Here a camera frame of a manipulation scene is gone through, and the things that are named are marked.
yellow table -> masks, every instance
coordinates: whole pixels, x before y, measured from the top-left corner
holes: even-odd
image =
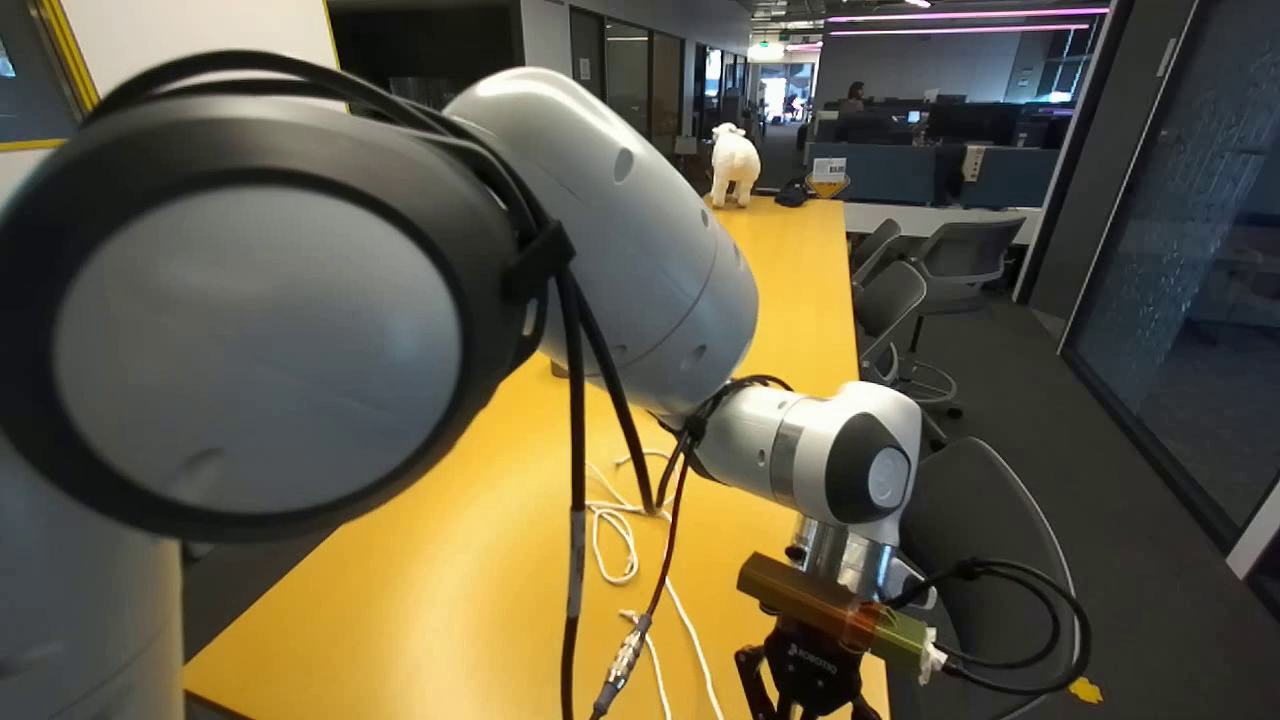
[[[738,373],[775,373],[810,395],[852,382],[843,209],[755,202],[747,212],[719,212],[719,226],[758,285],[758,330]],[[555,717],[567,555],[563,406],[563,382],[549,362],[526,362],[428,481],[328,537],[185,667],[185,688],[262,720]],[[611,467],[624,446],[603,392],[590,392],[586,414],[594,481],[630,496],[626,475]],[[669,450],[647,421],[644,450]],[[626,632],[620,609],[644,604],[661,566],[664,524],[635,524],[644,573],[630,587],[609,587],[586,567],[581,713]],[[737,567],[747,551],[781,555],[792,529],[795,515],[782,507],[708,481],[689,485],[670,585],[700,629],[723,717],[747,717],[731,652],[770,629],[737,593]],[[670,713],[712,717],[669,600],[652,637]],[[879,664],[868,664],[868,698],[885,707]],[[647,660],[611,717],[661,717]]]

wooden tabletop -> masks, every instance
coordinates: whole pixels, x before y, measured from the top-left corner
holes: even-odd
[[[802,206],[719,212],[758,285],[758,330],[738,373],[775,373],[826,395],[857,377],[843,263],[843,209]],[[186,667],[185,688],[262,720],[508,720],[558,717],[555,657],[567,555],[563,382],[532,358],[468,430],[456,454],[379,513],[344,524],[229,626]],[[630,493],[603,392],[590,414],[590,496]],[[669,454],[644,421],[644,450]],[[795,515],[745,493],[693,481],[670,585],[700,629],[723,717],[747,717],[731,652],[770,629],[737,593],[738,562],[792,541]],[[661,519],[635,519],[638,579],[609,587],[586,567],[576,698],[590,705],[624,639],[620,609],[638,609],[661,567]],[[712,717],[693,644],[664,600],[657,648],[675,717]],[[885,707],[879,664],[863,667]],[[652,660],[638,660],[614,720],[661,717]]]

robotic arm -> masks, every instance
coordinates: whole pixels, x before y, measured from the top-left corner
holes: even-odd
[[[5,209],[0,430],[23,467],[127,529],[254,541],[346,519],[449,457],[535,343],[563,358],[526,290],[552,245],[502,194],[511,177],[456,139],[286,97],[140,99],[178,70],[122,83],[127,106]],[[563,226],[626,401],[678,430],[719,392],[700,472],[863,534],[875,598],[919,410],[873,384],[723,392],[755,326],[751,274],[581,83],[499,72],[441,123],[479,137]]]

desk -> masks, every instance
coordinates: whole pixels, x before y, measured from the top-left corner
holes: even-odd
[[[758,285],[758,330],[738,373],[788,377],[826,395],[857,373],[843,209],[766,202],[719,212]],[[217,707],[267,720],[502,720],[555,717],[555,652],[567,555],[567,414],[543,358],[526,362],[468,430],[460,450],[379,513],[344,524],[229,626],[186,667],[185,688]],[[603,392],[586,395],[594,475],[624,457]],[[644,421],[644,446],[669,436]],[[689,485],[675,587],[700,626],[729,717],[747,717],[731,652],[770,629],[737,567],[747,551],[792,541],[795,515]],[[644,519],[635,587],[586,573],[576,698],[581,707],[626,632],[614,609],[638,609],[661,566],[664,524]],[[675,717],[712,717],[670,604],[657,644]],[[868,698],[885,707],[885,677],[868,664]],[[614,720],[661,717],[647,660],[620,698]]]

white robot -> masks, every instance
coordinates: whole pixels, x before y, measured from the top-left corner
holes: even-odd
[[[190,91],[190,70],[360,106],[360,83],[254,53],[165,63],[10,195],[0,717],[178,717],[178,567],[155,537],[286,537],[374,507],[535,343],[563,362],[543,291],[563,268],[626,401],[675,433],[694,418],[705,475],[868,537],[875,593],[919,410],[875,384],[731,387],[755,285],[705,202],[581,83],[499,72],[423,131],[286,91]]]

